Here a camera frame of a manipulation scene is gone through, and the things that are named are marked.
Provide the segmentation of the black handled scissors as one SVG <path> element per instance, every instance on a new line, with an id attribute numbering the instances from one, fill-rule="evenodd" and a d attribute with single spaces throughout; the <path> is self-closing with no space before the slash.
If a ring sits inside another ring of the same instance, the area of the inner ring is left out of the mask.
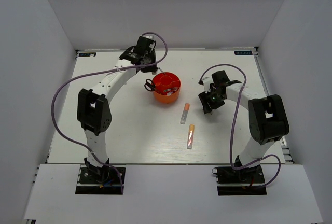
<path id="1" fill-rule="evenodd" d="M 155 91 L 156 86 L 155 86 L 154 82 L 151 79 L 146 79 L 145 84 L 144 84 L 144 88 L 149 92 L 153 92 L 153 91 Z"/>

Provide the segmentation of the orange cap highlighter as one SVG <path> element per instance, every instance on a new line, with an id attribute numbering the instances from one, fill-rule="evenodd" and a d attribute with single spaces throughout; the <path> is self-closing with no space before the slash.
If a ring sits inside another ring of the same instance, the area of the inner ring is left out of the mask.
<path id="1" fill-rule="evenodd" d="M 182 112 L 180 124 L 185 124 L 189 112 L 190 104 L 186 103 Z"/>

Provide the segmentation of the yellow cap highlighter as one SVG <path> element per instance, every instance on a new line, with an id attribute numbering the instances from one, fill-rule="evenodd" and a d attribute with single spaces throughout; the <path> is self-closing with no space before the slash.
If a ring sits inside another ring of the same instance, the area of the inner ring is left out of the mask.
<path id="1" fill-rule="evenodd" d="M 187 149 L 192 149 L 194 131 L 195 131 L 195 126 L 193 124 L 190 124 L 188 130 L 188 138 L 187 138 Z"/>

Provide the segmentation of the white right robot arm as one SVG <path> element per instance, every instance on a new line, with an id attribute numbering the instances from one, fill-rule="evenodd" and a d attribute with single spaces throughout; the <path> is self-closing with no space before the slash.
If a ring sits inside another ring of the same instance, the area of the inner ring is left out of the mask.
<path id="1" fill-rule="evenodd" d="M 281 97 L 252 91 L 238 80 L 230 80 L 225 71 L 217 71 L 210 77 L 201 77 L 199 84 L 204 91 L 198 95 L 203 112 L 211 113 L 225 104 L 226 100 L 236 103 L 230 134 L 230 164 L 235 178 L 241 182 L 253 176 L 252 167 L 270 155 L 268 149 L 289 133 L 289 123 Z M 248 111 L 250 139 L 244 150 L 233 159 L 235 124 L 239 108 Z"/>

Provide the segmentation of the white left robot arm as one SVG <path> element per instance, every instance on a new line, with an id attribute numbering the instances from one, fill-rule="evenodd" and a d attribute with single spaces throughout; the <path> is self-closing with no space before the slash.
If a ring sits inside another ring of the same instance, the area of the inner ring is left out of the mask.
<path id="1" fill-rule="evenodd" d="M 152 36 L 141 36 L 135 46 L 128 48 L 119 57 L 113 73 L 99 81 L 89 90 L 78 94 L 77 120 L 80 122 L 91 149 L 86 158 L 86 166 L 92 167 L 92 176 L 99 182 L 109 178 L 109 163 L 106 153 L 105 132 L 111 124 L 109 104 L 125 83 L 139 71 L 152 73 L 158 70 L 155 53 L 156 41 Z"/>

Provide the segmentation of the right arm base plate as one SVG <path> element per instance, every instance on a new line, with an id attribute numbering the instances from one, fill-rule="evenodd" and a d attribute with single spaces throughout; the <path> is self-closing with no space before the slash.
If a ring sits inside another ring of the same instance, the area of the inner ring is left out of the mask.
<path id="1" fill-rule="evenodd" d="M 265 178 L 260 165 L 243 170 L 231 167 L 214 167 L 218 196 L 267 195 Z"/>

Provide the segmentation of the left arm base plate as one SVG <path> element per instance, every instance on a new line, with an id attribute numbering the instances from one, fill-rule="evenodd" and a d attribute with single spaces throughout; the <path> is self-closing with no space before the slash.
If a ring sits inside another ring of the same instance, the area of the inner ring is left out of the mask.
<path id="1" fill-rule="evenodd" d="M 120 179 L 114 169 L 109 168 L 106 175 L 97 177 L 86 167 L 79 170 L 76 195 L 122 195 Z"/>

